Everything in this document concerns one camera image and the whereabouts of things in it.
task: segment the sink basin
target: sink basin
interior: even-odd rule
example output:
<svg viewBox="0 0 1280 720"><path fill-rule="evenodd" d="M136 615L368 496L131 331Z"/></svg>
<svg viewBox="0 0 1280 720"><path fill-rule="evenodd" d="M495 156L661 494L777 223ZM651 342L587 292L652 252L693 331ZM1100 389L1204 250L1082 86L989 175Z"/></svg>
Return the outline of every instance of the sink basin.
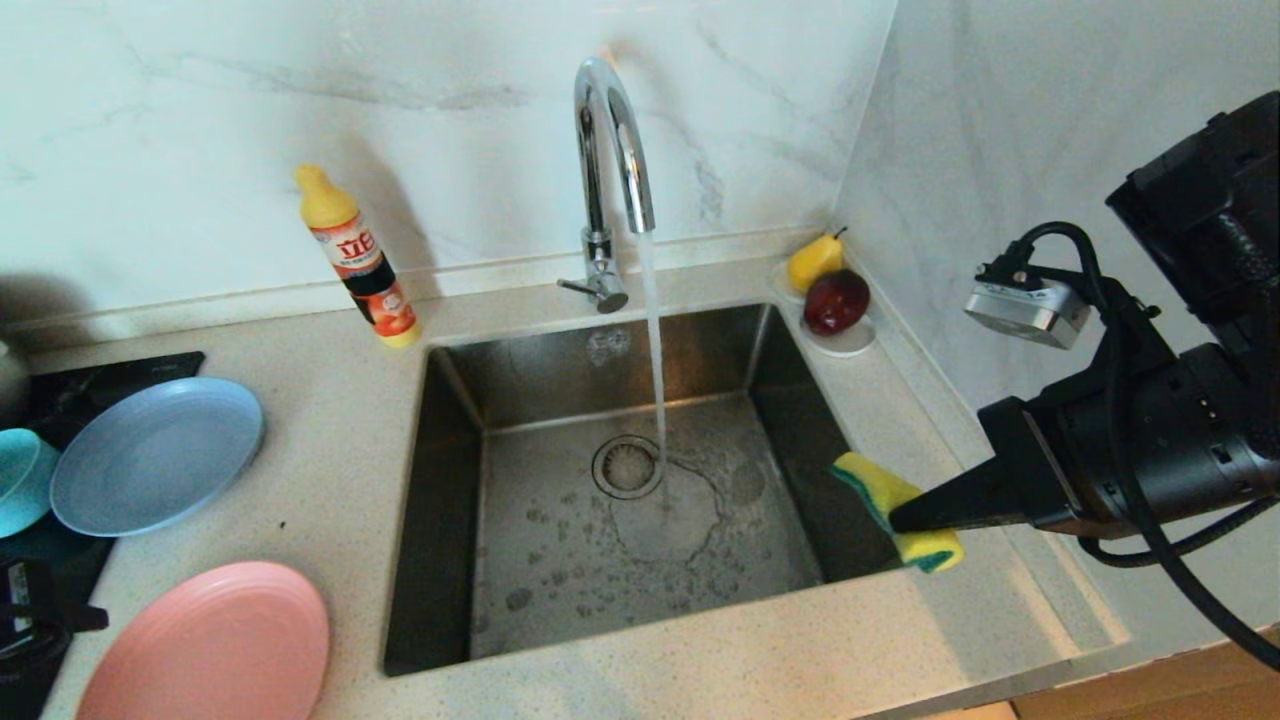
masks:
<svg viewBox="0 0 1280 720"><path fill-rule="evenodd" d="M771 305L430 352L384 671L402 675L899 568Z"/></svg>

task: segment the small white dish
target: small white dish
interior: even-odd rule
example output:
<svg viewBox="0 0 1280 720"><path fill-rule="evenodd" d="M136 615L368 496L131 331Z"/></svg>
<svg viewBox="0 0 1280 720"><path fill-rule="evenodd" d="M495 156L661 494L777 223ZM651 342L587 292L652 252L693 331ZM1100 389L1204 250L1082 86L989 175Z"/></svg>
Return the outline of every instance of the small white dish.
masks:
<svg viewBox="0 0 1280 720"><path fill-rule="evenodd" d="M833 336L814 334L801 318L800 333L813 345L814 350L832 357L852 357L876 343L876 323L865 315L852 327Z"/></svg>
<svg viewBox="0 0 1280 720"><path fill-rule="evenodd" d="M781 300L787 302L794 302L796 305L804 305L804 295L791 287L791 281L787 278L787 261L783 260L769 270L769 290L773 295L777 295Z"/></svg>

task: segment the black appliance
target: black appliance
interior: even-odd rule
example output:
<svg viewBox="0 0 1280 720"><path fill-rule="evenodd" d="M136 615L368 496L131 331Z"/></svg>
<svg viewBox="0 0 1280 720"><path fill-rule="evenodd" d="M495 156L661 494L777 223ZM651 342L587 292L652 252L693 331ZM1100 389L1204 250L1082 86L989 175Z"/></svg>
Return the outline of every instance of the black appliance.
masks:
<svg viewBox="0 0 1280 720"><path fill-rule="evenodd" d="M151 386L193 377L204 361L204 352L182 352L37 375L31 382L31 398L22 424L58 450L65 450L84 425L111 405ZM0 539L0 565L19 559L29 561L41 569L44 593L51 593L73 611L77 606L91 610L83 606L93 593L114 543L115 538L73 532L49 512L26 530ZM12 682L0 683L0 708L5 717L40 717L61 667L63 652L23 669Z"/></svg>

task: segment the blue plate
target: blue plate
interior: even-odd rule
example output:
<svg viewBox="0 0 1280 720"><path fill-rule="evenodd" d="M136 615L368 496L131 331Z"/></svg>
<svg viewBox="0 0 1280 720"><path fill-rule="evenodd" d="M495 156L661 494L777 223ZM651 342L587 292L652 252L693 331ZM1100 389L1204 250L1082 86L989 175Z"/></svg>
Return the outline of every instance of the blue plate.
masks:
<svg viewBox="0 0 1280 720"><path fill-rule="evenodd" d="M225 489L262 442L262 406L242 384L183 378L122 400L63 452L54 514L97 537L177 523Z"/></svg>

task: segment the dish soap bottle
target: dish soap bottle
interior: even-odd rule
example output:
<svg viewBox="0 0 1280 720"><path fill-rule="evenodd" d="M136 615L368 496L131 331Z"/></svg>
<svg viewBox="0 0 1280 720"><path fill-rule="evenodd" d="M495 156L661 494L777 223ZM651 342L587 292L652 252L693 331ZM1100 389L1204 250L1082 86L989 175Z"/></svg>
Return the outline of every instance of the dish soap bottle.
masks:
<svg viewBox="0 0 1280 720"><path fill-rule="evenodd" d="M356 200L316 165L298 165L293 179L302 188L302 222L324 247L329 264L378 337L392 347L404 347L422 337L413 307L374 233L365 227Z"/></svg>

